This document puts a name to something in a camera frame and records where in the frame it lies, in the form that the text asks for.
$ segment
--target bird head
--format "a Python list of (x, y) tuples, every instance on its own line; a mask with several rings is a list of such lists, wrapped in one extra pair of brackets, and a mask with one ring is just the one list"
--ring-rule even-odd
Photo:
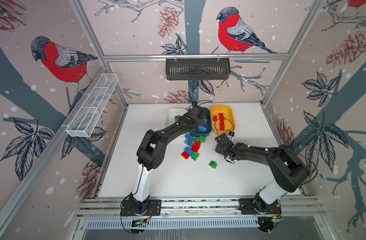
[(44, 37), (44, 36), (38, 36), (35, 38), (31, 43), (31, 51), (33, 58), (35, 61), (42, 60), (46, 61), (47, 57), (45, 56), (45, 46), (49, 44), (51, 41)]
[(225, 20), (231, 16), (231, 15), (238, 15), (239, 11), (235, 8), (235, 7), (226, 7), (223, 8), (219, 14), (218, 17), (216, 18), (216, 20), (219, 20), (220, 22), (224, 23)]

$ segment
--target blue bin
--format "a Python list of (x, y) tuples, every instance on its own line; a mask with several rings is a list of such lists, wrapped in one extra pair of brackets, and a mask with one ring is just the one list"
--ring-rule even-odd
[(200, 132), (198, 129), (194, 129), (190, 131), (190, 135), (192, 137), (200, 137), (200, 136), (205, 136), (208, 137), (208, 135), (210, 134), (210, 132), (212, 131), (212, 119), (211, 119), (211, 111), (209, 111), (208, 108), (204, 108), (205, 109), (205, 117), (204, 119), (207, 119), (207, 123), (204, 124), (203, 126), (207, 128), (206, 132)]

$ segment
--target yellow bin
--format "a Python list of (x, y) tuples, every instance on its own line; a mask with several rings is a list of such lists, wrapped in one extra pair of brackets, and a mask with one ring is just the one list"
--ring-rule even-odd
[[(212, 121), (212, 119), (214, 119), (214, 116), (217, 116), (219, 118), (219, 113), (223, 113), (224, 118), (227, 118), (229, 121), (227, 121), (227, 119), (224, 119), (224, 131), (220, 131), (220, 120), (216, 121), (216, 126), (215, 126), (215, 121)], [(212, 131), (214, 131), (214, 133), (216, 134), (216, 129), (218, 130), (218, 135), (225, 133), (226, 135), (228, 135), (229, 131), (233, 130), (233, 126), (234, 125), (234, 130), (236, 128), (235, 125), (235, 120), (234, 120), (234, 115), (232, 113), (232, 109), (229, 106), (225, 106), (225, 105), (215, 105), (211, 108), (211, 121), (212, 121)]]

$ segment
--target plastic tray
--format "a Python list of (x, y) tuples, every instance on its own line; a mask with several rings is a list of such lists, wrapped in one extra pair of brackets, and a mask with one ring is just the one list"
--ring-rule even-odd
[(184, 108), (171, 108), (167, 110), (166, 113), (166, 121), (164, 123), (164, 128), (170, 126), (172, 123), (175, 123), (175, 116), (182, 116), (186, 113), (187, 110)]
[(224, 118), (227, 118), (229, 121), (232, 122), (234, 125), (234, 130), (236, 129), (236, 124), (234, 120), (234, 115), (232, 113), (232, 109), (229, 106), (225, 105), (216, 105), (211, 108), (211, 122), (212, 122), (212, 131), (216, 134), (216, 129), (218, 130), (218, 135), (225, 133), (228, 135), (229, 131), (233, 130), (232, 124), (224, 119), (224, 131), (220, 131), (220, 120), (216, 121), (216, 129), (215, 129), (215, 122), (212, 121), (214, 116), (217, 116), (219, 118), (219, 113), (223, 113)]
[(209, 111), (208, 108), (204, 108), (205, 109), (205, 119), (207, 119), (207, 123), (204, 125), (204, 127), (207, 128), (207, 131), (206, 132), (200, 132), (199, 130), (197, 129), (193, 129), (190, 131), (190, 135), (192, 137), (200, 137), (200, 136), (205, 136), (205, 137), (208, 137), (209, 133), (211, 132), (212, 130), (212, 124), (211, 124), (211, 112)]

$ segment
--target blue lego brick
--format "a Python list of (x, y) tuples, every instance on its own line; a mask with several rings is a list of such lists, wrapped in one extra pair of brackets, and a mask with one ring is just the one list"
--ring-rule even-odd
[(207, 128), (203, 127), (203, 126), (199, 126), (198, 129), (199, 129), (200, 132), (206, 132), (207, 131)]
[(184, 143), (185, 143), (187, 146), (189, 146), (189, 147), (192, 147), (192, 146), (194, 145), (194, 143), (193, 143), (191, 140), (189, 140), (189, 139), (186, 139), (186, 140), (184, 141)]
[(185, 137), (188, 139), (188, 140), (190, 140), (191, 142), (194, 142), (195, 141), (195, 138), (194, 137), (192, 137), (191, 135), (189, 135), (189, 134), (186, 134), (185, 135)]
[(184, 149), (184, 151), (185, 151), (186, 153), (188, 153), (190, 156), (192, 156), (192, 154), (194, 154), (194, 151), (192, 151), (189, 147), (186, 147), (186, 148)]

